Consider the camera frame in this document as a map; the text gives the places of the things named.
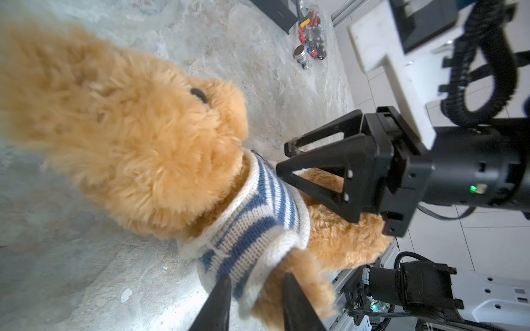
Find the striped sweater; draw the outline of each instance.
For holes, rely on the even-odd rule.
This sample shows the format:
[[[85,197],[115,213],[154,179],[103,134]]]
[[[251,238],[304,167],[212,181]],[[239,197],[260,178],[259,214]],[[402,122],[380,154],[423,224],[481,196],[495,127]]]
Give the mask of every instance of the striped sweater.
[[[229,275],[242,318],[250,314],[271,271],[291,249],[305,248],[310,236],[300,193],[261,157],[248,150],[245,156],[249,177],[236,198],[198,238],[179,247],[184,256],[203,254],[199,276],[207,291]]]

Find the black cable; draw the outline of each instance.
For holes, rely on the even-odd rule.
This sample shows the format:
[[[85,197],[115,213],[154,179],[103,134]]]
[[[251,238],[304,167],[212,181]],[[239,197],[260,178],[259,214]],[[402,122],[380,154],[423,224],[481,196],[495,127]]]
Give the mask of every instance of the black cable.
[[[396,256],[396,259],[394,260],[394,269],[395,269],[395,270],[398,270],[398,269],[399,269],[399,263],[401,262],[401,259],[404,258],[405,256],[412,257],[412,258],[415,258],[415,259],[420,260],[420,261],[432,262],[432,261],[429,260],[428,258],[426,258],[426,257],[424,257],[424,256],[421,256],[421,255],[419,255],[418,253],[414,253],[414,252],[401,252],[401,253],[399,253],[399,254]]]
[[[475,207],[468,207],[463,213],[462,215],[460,215],[459,217],[446,217],[446,216],[442,216],[442,215],[439,215],[435,212],[433,212],[432,210],[430,209],[427,209],[425,208],[424,206],[422,205],[418,205],[417,207],[421,212],[431,216],[431,217],[434,217],[436,219],[439,219],[440,221],[454,221],[454,220],[457,220],[457,219],[462,219],[462,218],[465,218],[465,217],[468,217],[469,215],[471,215],[474,211],[475,211]]]
[[[390,307],[388,308],[388,313],[394,313],[394,309],[396,309],[396,306],[390,305]],[[385,331],[391,319],[392,317],[385,317],[385,319],[383,319],[383,321],[379,323],[379,325],[375,329],[373,329],[373,331]]]
[[[455,40],[449,85],[440,91],[448,93],[447,99],[441,103],[442,113],[458,126],[488,123],[502,111],[515,91],[517,67],[501,28],[504,18],[505,8],[501,0],[478,0],[464,24],[464,34]],[[484,106],[469,111],[465,105],[465,89],[478,47],[491,65],[494,90]]]
[[[364,314],[368,316],[375,316],[375,317],[408,317],[412,316],[412,314],[408,311],[402,311],[402,312],[375,312],[370,310],[363,310],[363,309],[352,309],[348,311],[348,314]]]
[[[477,322],[473,322],[467,319],[464,319],[463,323],[447,322],[447,324],[451,326],[456,326],[456,327],[461,327],[462,325],[470,325],[470,326],[474,326],[474,327],[481,328],[484,330],[489,330],[489,331],[506,331],[497,326],[493,326],[493,325],[486,324],[486,323],[477,323]]]

